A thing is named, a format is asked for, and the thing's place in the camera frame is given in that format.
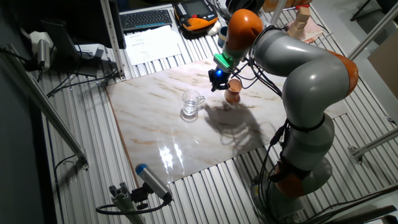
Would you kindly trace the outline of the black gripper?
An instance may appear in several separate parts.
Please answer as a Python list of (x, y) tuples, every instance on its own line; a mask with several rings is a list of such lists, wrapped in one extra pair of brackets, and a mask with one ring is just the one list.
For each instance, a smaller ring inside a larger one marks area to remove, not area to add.
[(208, 75), (209, 75), (210, 82), (212, 84), (212, 88), (211, 88), (212, 92), (214, 92), (218, 89), (217, 86), (221, 86), (222, 90), (227, 90), (230, 88), (230, 85), (228, 83), (228, 80), (231, 76), (230, 73), (224, 72), (220, 68), (216, 68), (216, 69), (209, 70)]

